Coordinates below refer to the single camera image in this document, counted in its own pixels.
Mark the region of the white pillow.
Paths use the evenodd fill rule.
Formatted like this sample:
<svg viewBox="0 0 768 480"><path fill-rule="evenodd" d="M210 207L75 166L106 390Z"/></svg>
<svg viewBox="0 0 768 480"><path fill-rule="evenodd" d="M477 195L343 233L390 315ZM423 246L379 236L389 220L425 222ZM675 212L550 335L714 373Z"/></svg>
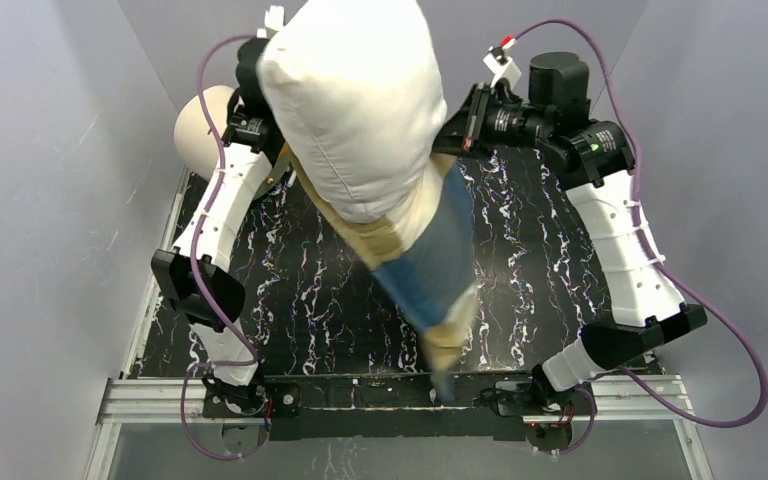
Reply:
<svg viewBox="0 0 768 480"><path fill-rule="evenodd" d="M315 192L369 223L425 169L447 105L415 1L309 1L267 44L262 92Z"/></svg>

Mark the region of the blue beige white pillowcase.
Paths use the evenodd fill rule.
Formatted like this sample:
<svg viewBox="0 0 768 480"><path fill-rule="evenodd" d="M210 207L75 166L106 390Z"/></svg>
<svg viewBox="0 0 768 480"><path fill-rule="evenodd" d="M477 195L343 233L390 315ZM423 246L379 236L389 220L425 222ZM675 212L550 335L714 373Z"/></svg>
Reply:
<svg viewBox="0 0 768 480"><path fill-rule="evenodd" d="M456 158L432 154L397 205L371 223L354 223L320 197L289 147L281 153L321 216L417 331L436 397L450 402L450 372L462 357L479 307L472 196Z"/></svg>

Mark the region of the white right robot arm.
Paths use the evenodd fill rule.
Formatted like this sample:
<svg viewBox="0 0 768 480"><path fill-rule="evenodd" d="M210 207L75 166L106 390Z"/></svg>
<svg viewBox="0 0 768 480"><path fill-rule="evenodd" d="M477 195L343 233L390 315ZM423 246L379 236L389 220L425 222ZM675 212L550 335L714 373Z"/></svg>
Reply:
<svg viewBox="0 0 768 480"><path fill-rule="evenodd" d="M706 325L704 309L658 269L663 257L632 197L630 140L618 123L591 118L587 64L569 52L533 57L521 99L512 91L521 72L502 48L492 48L484 63L493 77L474 85L464 104L461 151L535 150L583 221L611 296L609 321L586 325L571 345L534 367L536 392L566 393Z"/></svg>

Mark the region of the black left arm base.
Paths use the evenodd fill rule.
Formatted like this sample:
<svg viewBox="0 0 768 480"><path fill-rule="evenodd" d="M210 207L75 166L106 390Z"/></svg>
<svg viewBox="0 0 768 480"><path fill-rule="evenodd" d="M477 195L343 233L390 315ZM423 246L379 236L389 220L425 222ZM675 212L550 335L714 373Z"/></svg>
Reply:
<svg viewBox="0 0 768 480"><path fill-rule="evenodd" d="M274 419L295 418L300 413L301 389L297 383L267 382L256 376L247 386L234 386L208 373L201 378L205 388L202 416L223 422L226 445L242 452L242 433L257 428L258 447L270 436Z"/></svg>

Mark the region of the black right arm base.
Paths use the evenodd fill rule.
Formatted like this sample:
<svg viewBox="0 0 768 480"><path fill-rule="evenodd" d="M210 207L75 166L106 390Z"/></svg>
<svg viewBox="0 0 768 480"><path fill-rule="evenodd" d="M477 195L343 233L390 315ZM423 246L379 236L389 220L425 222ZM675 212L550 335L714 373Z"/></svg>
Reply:
<svg viewBox="0 0 768 480"><path fill-rule="evenodd" d="M578 385L558 393L534 378L497 381L480 390L472 404L502 418L521 419L531 451L553 458L578 449L589 438L598 413L590 387Z"/></svg>

